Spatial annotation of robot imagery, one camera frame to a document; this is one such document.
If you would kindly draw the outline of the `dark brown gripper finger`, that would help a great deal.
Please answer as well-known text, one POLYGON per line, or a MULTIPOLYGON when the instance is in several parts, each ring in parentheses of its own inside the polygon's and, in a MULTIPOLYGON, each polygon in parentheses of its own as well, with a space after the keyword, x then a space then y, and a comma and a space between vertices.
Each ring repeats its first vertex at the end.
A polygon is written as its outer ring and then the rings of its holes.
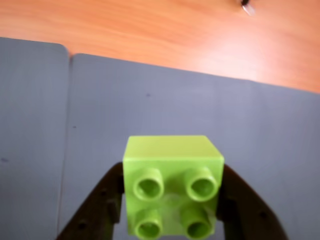
POLYGON ((123 163, 111 167, 57 236, 58 240, 111 240, 120 222, 123 163))
POLYGON ((226 240, 287 240, 280 221, 264 200, 224 165, 216 217, 226 240))

